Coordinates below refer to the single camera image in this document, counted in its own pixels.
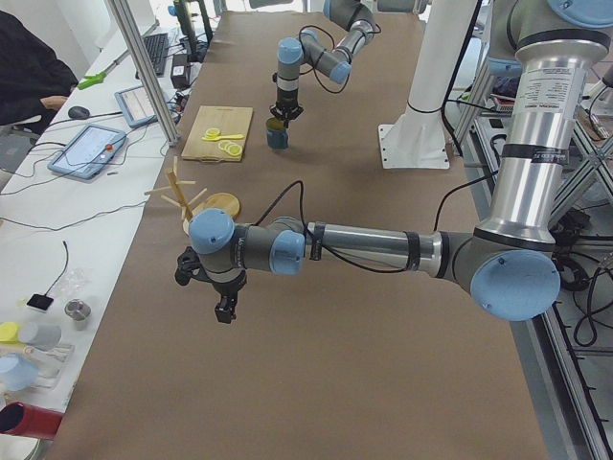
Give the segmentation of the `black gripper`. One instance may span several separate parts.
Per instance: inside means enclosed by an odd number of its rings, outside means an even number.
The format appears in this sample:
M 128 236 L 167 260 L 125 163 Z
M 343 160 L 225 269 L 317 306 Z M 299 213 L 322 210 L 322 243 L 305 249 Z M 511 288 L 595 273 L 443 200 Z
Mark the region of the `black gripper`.
M 283 90 L 277 88 L 277 99 L 270 106 L 271 114 L 283 123 L 284 127 L 289 127 L 291 120 L 297 119 L 302 112 L 303 107 L 298 102 L 298 90 Z
M 220 300 L 215 306 L 219 323 L 232 323 L 236 319 L 236 305 L 239 291 L 246 285 L 247 273 L 242 268 L 231 268 L 225 272 L 206 271 Z

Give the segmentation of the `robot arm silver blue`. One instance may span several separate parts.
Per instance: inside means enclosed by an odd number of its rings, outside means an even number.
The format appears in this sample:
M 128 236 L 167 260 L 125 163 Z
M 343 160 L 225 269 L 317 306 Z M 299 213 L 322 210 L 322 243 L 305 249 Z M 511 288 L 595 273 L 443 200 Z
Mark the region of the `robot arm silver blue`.
M 549 230 L 556 190 L 576 124 L 588 69 L 608 52 L 608 1 L 504 1 L 493 12 L 491 53 L 515 58 L 521 77 L 488 216 L 471 233 L 390 232 L 302 218 L 241 224 L 210 209 L 189 226 L 191 245 L 175 279 L 219 293 L 216 317 L 235 319 L 251 269 L 300 271 L 323 253 L 379 274 L 422 271 L 459 285 L 483 310 L 525 321 L 557 299 L 560 276 Z
M 301 67 L 309 65 L 315 75 L 324 75 L 332 82 L 345 85 L 349 79 L 355 56 L 379 32 L 372 11 L 359 1 L 327 1 L 325 17 L 347 32 L 331 49 L 319 41 L 313 27 L 304 27 L 295 37 L 279 41 L 277 72 L 273 81 L 277 86 L 277 99 L 270 106 L 275 126 L 287 128 L 303 112 L 298 102 Z

